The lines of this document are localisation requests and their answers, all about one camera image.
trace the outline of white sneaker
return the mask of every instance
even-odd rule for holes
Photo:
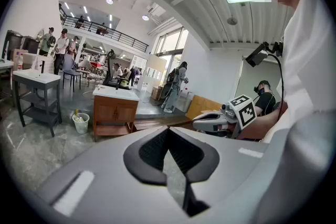
[[[164,113],[173,113],[173,111],[168,110],[168,109],[164,109],[163,112],[164,112]]]

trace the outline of white wall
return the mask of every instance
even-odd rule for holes
[[[235,95],[242,57],[251,52],[237,49],[205,51],[189,33],[181,58],[181,62],[188,63],[186,88],[212,101],[227,102]]]
[[[42,28],[47,33],[49,27],[55,29],[54,35],[58,38],[62,31],[58,0],[14,0],[1,25],[0,52],[8,30],[23,36],[37,37]]]
[[[135,9],[129,9],[118,1],[114,1],[112,5],[106,3],[106,0],[60,0],[66,2],[67,4],[76,3],[81,6],[91,7],[106,14],[112,14],[120,19],[116,30],[129,35],[141,42],[149,45],[147,53],[152,51],[152,47],[155,42],[155,37],[147,35],[147,33],[152,30],[156,24],[151,21],[144,21],[142,19],[141,13],[137,12]]]

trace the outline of white bucket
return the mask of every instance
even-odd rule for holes
[[[88,124],[89,124],[90,116],[85,113],[78,113],[78,117],[82,117],[84,122],[75,121],[74,116],[75,114],[72,116],[72,120],[75,123],[77,132],[80,134],[85,134],[88,131]]]

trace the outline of black cap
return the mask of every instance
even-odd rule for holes
[[[265,84],[265,85],[268,85],[269,87],[271,87],[271,85],[268,83],[267,80],[261,80],[261,81],[259,82],[259,84],[258,84],[258,87],[259,87],[259,85],[261,85],[261,84]]]

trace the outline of black metal railing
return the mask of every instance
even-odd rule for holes
[[[119,41],[125,45],[133,47],[142,52],[146,52],[148,45],[144,42],[141,42],[135,38],[132,38],[124,33],[121,33],[117,30],[106,27],[105,25],[100,25],[95,22],[89,22],[87,20],[80,18],[67,16],[62,21],[64,26],[70,26],[78,29],[83,29],[88,32],[94,32],[97,35],[111,38],[112,40]]]

